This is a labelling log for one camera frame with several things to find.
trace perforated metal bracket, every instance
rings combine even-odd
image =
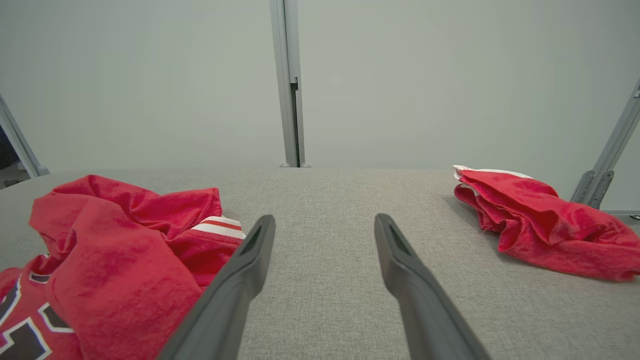
[[[589,201],[587,201],[587,205],[595,209],[600,209],[602,198],[604,198],[604,195],[607,193],[607,189],[609,189],[609,185],[611,185],[611,181],[613,181],[613,174],[613,170],[609,170],[600,176],[596,184],[596,189],[591,194]]]
[[[593,179],[596,177],[596,172],[593,170],[589,170],[584,173],[580,182],[578,183],[578,187],[575,189],[573,196],[571,197],[571,202],[579,202],[581,204],[584,203],[587,197],[587,191],[593,182]]]

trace gray table surface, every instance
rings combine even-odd
[[[640,285],[536,268],[497,252],[452,171],[104,170],[158,193],[220,188],[246,230],[276,218],[269,275],[252,302],[241,357],[408,357],[395,299],[380,277],[374,215],[388,213],[496,359],[638,358]],[[0,190],[0,267],[45,251],[27,222],[35,198],[82,173]]]

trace red stripe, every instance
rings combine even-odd
[[[222,221],[204,220],[203,222],[201,222],[201,224],[218,225],[222,227],[228,227],[229,229],[242,231],[242,227],[239,227],[238,225],[227,224],[226,222],[222,222]]]

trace red garment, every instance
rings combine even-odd
[[[0,274],[0,358],[154,358],[242,242],[217,188],[86,176],[33,204],[50,255]]]
[[[498,250],[530,264],[586,277],[632,281],[640,239],[617,218],[560,199],[518,173],[455,166],[454,193],[477,210],[480,228],[500,233]]]

